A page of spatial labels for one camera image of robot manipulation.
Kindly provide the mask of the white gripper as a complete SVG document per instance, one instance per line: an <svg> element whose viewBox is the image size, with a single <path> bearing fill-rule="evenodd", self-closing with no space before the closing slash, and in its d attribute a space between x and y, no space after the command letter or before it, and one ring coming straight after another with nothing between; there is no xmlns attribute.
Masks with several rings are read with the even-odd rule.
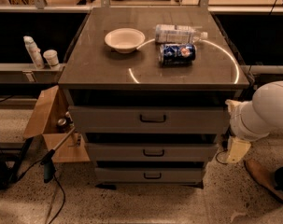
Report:
<svg viewBox="0 0 283 224"><path fill-rule="evenodd" d="M266 137L269 134L269 125L258 116L251 102L240 103L227 99L225 104L228 106L228 112L231 113L231 131L236 136L230 136L228 139L226 161L238 163L251 148L251 143L248 141L256 141Z"/></svg>

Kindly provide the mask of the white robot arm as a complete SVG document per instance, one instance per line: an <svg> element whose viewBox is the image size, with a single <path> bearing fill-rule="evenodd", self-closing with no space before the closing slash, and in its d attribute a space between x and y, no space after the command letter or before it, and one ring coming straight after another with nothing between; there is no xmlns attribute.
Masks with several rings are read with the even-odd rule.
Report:
<svg viewBox="0 0 283 224"><path fill-rule="evenodd" d="M283 130L283 81L259 87L251 101L227 100L231 134L228 139L228 163L238 163L251 143L266 137L272 130Z"/></svg>

